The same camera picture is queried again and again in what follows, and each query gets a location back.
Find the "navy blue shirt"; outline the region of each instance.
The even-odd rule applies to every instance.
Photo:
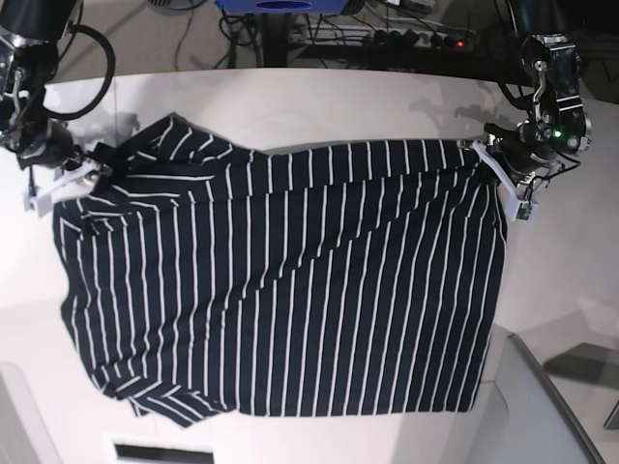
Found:
[[[184,426],[471,409],[507,233],[473,152],[268,156],[171,115],[110,163],[55,208],[62,316],[102,393]]]

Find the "power strip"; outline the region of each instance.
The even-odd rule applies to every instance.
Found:
[[[311,36],[308,26],[298,24],[298,28],[289,36],[288,41],[291,44],[297,45],[350,45],[363,46],[364,44],[374,43],[374,38],[385,39],[389,38],[404,38],[406,34],[415,38],[412,46],[419,48],[441,48],[451,49],[453,51],[466,52],[472,48],[474,38],[466,39],[465,35],[446,34],[437,32],[436,34],[429,32],[428,29],[409,27],[397,28],[390,27],[389,30],[382,27],[370,28],[367,26],[357,25],[331,25],[321,24],[316,28],[316,24],[311,26]]]

